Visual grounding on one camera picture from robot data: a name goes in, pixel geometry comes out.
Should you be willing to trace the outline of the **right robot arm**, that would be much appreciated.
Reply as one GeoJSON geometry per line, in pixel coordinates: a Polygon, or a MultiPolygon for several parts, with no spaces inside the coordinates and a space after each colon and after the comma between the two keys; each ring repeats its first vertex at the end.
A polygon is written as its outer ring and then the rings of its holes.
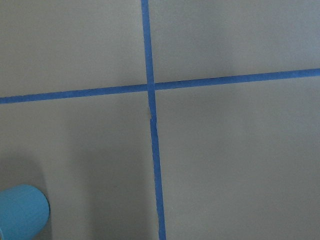
{"type": "Polygon", "coordinates": [[[47,224],[50,205],[36,187],[21,184],[0,192],[0,238],[31,240],[47,224]]]}

